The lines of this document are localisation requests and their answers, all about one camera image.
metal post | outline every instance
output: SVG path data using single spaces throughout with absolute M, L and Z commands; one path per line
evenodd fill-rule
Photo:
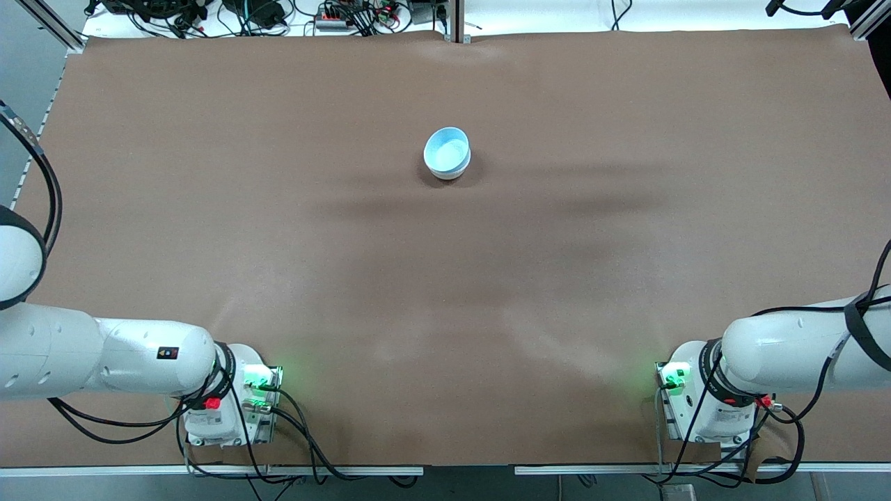
M 464 33 L 464 2 L 465 0 L 449 0 L 448 17 L 451 23 L 448 41 L 455 44 L 470 43 L 470 35 Z
M 34 16 L 34 19 L 49 31 L 56 40 L 68 47 L 72 52 L 84 52 L 84 40 L 78 33 L 71 29 L 59 14 L 47 5 L 43 0 L 15 0 L 23 9 Z
M 891 0 L 878 0 L 866 9 L 857 21 L 851 23 L 851 36 L 854 40 L 865 40 L 889 15 L 891 15 Z

gray floor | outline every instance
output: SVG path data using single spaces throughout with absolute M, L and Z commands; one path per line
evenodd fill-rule
M 75 29 L 83 27 L 85 2 L 55 0 L 51 5 Z M 0 1 L 0 99 L 10 104 L 33 128 L 38 128 L 64 66 L 65 50 L 14 2 Z M 96 141 L 101 141 L 97 133 Z M 52 160 L 53 152 L 47 152 Z M 0 203 L 8 205 L 19 183 L 27 154 L 8 134 L 0 134 Z M 571 499 L 659 499 L 658 489 L 638 476 L 601 476 L 585 489 L 575 477 L 562 480 L 562 497 Z M 255 482 L 261 497 L 272 500 L 278 490 Z M 785 501 L 860 501 L 891 499 L 891 475 L 836 473 L 812 477 L 800 473 L 778 486 L 719 489 L 695 480 L 699 499 Z M 815 495 L 814 484 L 819 494 Z M 418 484 L 399 489 L 386 479 L 351 483 L 331 480 L 324 486 L 296 485 L 282 499 L 558 499 L 556 477 L 515 477 L 507 467 L 429 468 Z M 194 479 L 184 475 L 127 477 L 0 478 L 0 501 L 103 501 L 120 499 L 251 500 L 246 481 Z

black strap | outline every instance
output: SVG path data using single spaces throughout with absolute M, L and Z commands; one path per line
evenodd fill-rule
M 845 324 L 851 337 L 857 341 L 863 353 L 866 353 L 866 356 L 881 368 L 891 372 L 891 357 L 878 345 L 876 339 L 872 337 L 870 328 L 863 320 L 863 312 L 860 310 L 859 303 L 866 298 L 867 293 L 864 292 L 845 305 Z

light blue bowl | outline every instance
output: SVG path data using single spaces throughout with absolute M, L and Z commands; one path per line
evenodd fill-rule
M 458 127 L 441 128 L 424 146 L 424 163 L 434 176 L 455 179 L 470 164 L 470 141 Z

brown table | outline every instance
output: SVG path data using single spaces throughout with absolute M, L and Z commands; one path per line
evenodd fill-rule
M 450 184 L 421 161 L 448 125 L 473 148 Z M 250 344 L 337 464 L 653 462 L 654 362 L 867 287 L 889 125 L 841 26 L 95 39 L 45 131 L 65 214 L 32 300 Z M 43 191 L 29 177 L 34 221 Z M 889 396 L 827 394 L 805 459 L 891 459 Z M 182 462 L 172 432 L 104 446 L 45 402 L 0 423 L 3 466 Z M 281 428 L 260 459 L 304 464 L 297 444 Z

